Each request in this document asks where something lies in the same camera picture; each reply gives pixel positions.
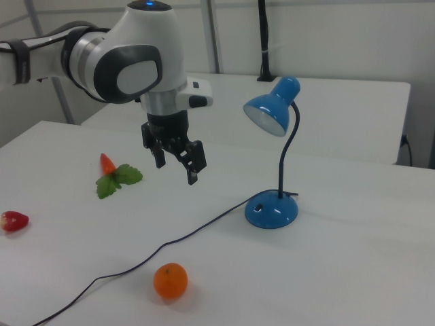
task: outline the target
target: lamp switch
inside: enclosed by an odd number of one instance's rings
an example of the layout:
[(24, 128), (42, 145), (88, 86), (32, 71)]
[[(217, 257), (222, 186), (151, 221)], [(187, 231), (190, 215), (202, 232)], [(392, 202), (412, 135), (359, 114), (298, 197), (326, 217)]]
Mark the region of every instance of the lamp switch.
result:
[(262, 208), (263, 208), (263, 205), (262, 205), (262, 204), (258, 204), (258, 205), (254, 208), (254, 210), (255, 210), (255, 212), (260, 212)]

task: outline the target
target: strawberry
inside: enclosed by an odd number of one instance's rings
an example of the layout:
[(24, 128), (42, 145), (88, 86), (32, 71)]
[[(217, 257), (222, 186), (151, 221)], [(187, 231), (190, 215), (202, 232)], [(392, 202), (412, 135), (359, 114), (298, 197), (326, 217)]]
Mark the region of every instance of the strawberry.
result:
[(29, 217), (19, 212), (8, 211), (1, 214), (0, 228), (6, 232), (22, 229), (29, 222)]

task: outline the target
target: black strap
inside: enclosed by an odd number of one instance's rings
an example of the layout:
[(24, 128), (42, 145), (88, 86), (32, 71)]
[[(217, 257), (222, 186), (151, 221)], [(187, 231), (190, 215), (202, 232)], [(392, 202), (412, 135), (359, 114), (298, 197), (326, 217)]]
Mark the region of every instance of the black strap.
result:
[(16, 59), (16, 83), (27, 84), (30, 80), (30, 50), (27, 44), (20, 39), (8, 39), (1, 43), (7, 43), (15, 53)]

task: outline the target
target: orange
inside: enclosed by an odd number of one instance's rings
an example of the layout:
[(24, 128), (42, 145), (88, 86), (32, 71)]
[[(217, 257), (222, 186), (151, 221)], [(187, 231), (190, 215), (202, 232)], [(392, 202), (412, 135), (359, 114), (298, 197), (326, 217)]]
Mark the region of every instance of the orange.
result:
[(177, 263), (163, 265), (154, 274), (153, 286), (163, 299), (177, 299), (188, 286), (188, 274)]

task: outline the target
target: lamp base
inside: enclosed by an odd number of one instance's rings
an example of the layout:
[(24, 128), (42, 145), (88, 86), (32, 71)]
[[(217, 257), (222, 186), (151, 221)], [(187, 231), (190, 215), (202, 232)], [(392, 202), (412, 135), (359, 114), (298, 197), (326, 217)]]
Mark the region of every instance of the lamp base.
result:
[(245, 217), (252, 225), (262, 229), (282, 228), (298, 216), (298, 205), (284, 194), (278, 198), (278, 191), (271, 190), (252, 198), (245, 207)]

